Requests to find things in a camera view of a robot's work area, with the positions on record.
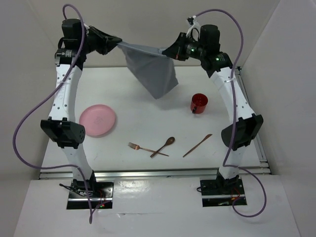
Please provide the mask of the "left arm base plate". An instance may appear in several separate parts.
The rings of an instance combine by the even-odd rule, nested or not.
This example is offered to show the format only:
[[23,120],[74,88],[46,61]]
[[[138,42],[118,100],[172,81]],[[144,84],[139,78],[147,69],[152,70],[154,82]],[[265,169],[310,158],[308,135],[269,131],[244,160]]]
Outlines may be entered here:
[[92,209],[97,206],[99,209],[112,209],[113,207],[114,182],[97,182],[95,190],[89,189],[88,193],[84,187],[75,188],[73,183],[65,188],[69,191],[67,210],[89,209],[87,194],[90,196]]

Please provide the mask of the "grey cloth placemat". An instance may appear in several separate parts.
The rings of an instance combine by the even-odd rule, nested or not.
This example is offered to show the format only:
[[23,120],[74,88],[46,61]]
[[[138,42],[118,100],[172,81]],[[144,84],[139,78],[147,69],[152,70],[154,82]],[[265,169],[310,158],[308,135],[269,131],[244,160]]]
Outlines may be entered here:
[[162,48],[120,42],[126,65],[155,99],[169,93],[178,85],[174,62],[162,55]]

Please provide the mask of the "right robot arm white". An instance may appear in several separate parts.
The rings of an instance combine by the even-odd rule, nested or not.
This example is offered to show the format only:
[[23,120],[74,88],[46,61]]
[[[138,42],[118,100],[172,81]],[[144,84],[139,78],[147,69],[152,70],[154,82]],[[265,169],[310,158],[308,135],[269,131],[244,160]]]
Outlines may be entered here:
[[228,153],[217,171],[215,188],[225,194],[236,186],[239,167],[246,148],[256,137],[263,124],[263,117],[256,115],[249,106],[235,76],[235,67],[228,54],[220,50],[220,32],[215,25],[204,25],[198,40],[180,33],[175,43],[163,55],[185,61],[194,58],[217,87],[227,108],[231,125],[224,128],[221,138]]

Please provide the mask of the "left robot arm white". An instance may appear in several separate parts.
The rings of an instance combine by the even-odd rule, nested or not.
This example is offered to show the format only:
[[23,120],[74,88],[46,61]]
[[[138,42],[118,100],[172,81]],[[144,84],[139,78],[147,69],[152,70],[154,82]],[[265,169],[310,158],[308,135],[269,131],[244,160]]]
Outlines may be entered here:
[[62,31],[64,35],[55,53],[57,91],[48,119],[43,119],[40,127],[67,157],[73,172],[70,190],[92,197],[97,193],[97,184],[83,148],[85,128],[76,123],[77,88],[86,56],[94,51],[106,55],[122,39],[93,26],[86,27],[78,19],[64,20]]

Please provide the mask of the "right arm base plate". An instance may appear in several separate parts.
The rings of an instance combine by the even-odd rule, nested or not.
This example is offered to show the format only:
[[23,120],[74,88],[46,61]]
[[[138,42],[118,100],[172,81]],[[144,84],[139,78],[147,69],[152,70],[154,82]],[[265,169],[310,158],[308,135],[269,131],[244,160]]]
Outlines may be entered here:
[[237,183],[225,188],[218,188],[215,180],[200,180],[200,186],[196,188],[201,193],[203,207],[221,207],[247,205],[243,182],[238,179]]

